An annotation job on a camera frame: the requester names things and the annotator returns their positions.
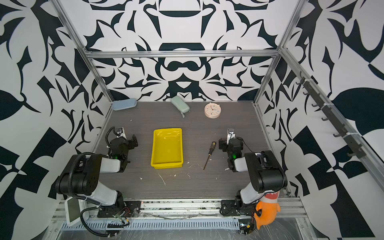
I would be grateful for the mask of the black yellow screwdriver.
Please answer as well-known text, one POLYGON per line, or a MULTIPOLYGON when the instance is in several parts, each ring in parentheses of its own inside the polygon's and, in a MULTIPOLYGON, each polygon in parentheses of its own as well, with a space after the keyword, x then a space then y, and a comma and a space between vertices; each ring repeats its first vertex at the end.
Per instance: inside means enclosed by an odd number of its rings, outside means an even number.
POLYGON ((212 155, 213 151, 215 150, 215 147, 216 147, 216 145, 217 145, 217 143, 216 143, 216 142, 212 142, 212 143, 211 143, 211 146, 210 146, 210 148, 209 148, 208 157, 207 157, 207 160, 206 160, 206 163, 205 163, 205 165, 204 165, 204 168, 203 168, 203 170, 205 170, 205 169, 206 169, 206 167, 207 167, 207 164, 208 164, 208 162, 209 162, 209 160, 210 160, 210 157, 211 157, 211 155, 212 155))

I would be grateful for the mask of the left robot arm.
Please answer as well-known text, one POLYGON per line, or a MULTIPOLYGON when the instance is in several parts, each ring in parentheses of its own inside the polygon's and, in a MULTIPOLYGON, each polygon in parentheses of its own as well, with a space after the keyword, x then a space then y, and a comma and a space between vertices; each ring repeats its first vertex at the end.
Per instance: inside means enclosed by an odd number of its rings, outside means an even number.
POLYGON ((109 142, 107 155, 90 152, 73 155, 56 180, 57 193, 99 206, 99 218, 122 214, 129 217, 132 210, 122 193, 102 184, 100 174, 124 172, 130 163, 128 153, 137 146, 135 135, 130 140, 120 135, 109 142))

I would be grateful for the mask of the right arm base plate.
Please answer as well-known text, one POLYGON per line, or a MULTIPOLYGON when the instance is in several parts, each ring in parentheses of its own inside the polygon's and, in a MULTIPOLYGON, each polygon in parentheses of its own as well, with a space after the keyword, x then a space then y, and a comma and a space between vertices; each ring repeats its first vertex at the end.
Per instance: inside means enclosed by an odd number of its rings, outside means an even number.
POLYGON ((221 200, 220 214, 224 217, 250 216, 255 205, 244 205, 236 200, 221 200))

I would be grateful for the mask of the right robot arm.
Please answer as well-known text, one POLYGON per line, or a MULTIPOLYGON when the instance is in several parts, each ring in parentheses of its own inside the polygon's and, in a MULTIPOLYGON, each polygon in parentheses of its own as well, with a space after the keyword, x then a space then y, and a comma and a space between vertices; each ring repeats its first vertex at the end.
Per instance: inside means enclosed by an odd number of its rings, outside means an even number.
POLYGON ((234 200, 222 200, 220 214, 223 216, 252 216, 261 214, 256 205, 262 198, 278 197, 279 191, 288 184, 287 177, 270 150, 242 153, 242 138, 219 140, 219 149, 228 154, 228 166, 234 173, 247 172, 250 183, 237 192, 234 200))

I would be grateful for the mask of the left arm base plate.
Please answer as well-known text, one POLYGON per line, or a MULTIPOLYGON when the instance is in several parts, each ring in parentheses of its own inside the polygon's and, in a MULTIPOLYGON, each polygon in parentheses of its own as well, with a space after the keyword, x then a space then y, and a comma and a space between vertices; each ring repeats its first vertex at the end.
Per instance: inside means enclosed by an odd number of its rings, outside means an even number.
POLYGON ((98 211, 98 218, 112 218, 119 215, 122 218, 131 218, 140 213, 141 201, 124 201, 112 206, 101 206, 98 211))

